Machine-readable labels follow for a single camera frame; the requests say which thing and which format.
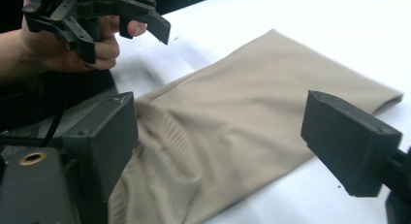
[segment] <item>metal ring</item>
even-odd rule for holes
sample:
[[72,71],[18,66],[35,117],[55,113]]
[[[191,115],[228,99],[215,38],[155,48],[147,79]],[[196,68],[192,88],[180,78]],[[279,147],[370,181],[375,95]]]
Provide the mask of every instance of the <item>metal ring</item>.
[[47,154],[41,151],[30,153],[22,157],[19,161],[19,164],[21,166],[29,166],[29,165],[37,164],[38,162],[44,160],[46,157],[47,157]]

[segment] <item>beige cloth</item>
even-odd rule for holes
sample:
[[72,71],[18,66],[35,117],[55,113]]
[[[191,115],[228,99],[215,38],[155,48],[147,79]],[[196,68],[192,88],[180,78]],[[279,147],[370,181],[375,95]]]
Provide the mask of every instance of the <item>beige cloth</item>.
[[110,199],[111,223],[200,223],[313,154],[307,90],[366,112],[400,94],[274,30],[136,100],[140,144]]

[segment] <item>white surface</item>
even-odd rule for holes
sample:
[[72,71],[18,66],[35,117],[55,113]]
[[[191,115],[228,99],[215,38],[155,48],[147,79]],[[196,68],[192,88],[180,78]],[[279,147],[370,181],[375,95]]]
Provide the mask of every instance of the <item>white surface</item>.
[[[216,62],[276,29],[349,68],[405,93],[377,116],[411,145],[411,0],[207,0],[168,14],[171,40],[149,33],[117,38],[111,69],[120,92],[140,96]],[[317,159],[207,221],[220,223],[387,223],[384,202],[353,198]]]

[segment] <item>screw hole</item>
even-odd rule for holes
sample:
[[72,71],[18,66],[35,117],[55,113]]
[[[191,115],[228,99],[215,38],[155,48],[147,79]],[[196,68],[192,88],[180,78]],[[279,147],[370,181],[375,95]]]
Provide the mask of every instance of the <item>screw hole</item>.
[[85,134],[87,134],[87,131],[85,131],[85,130],[78,131],[79,136],[84,136]]
[[21,166],[33,165],[33,164],[36,164],[42,161],[46,157],[47,155],[44,152],[35,152],[35,153],[27,154],[26,156],[20,159],[19,164]]

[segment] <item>folded cloth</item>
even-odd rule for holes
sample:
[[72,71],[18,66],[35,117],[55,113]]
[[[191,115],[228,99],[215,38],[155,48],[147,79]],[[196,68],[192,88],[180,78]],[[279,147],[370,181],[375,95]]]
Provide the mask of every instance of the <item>folded cloth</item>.
[[111,194],[110,223],[200,223],[313,156],[307,90],[366,112],[401,94],[271,30],[136,100],[140,142]]

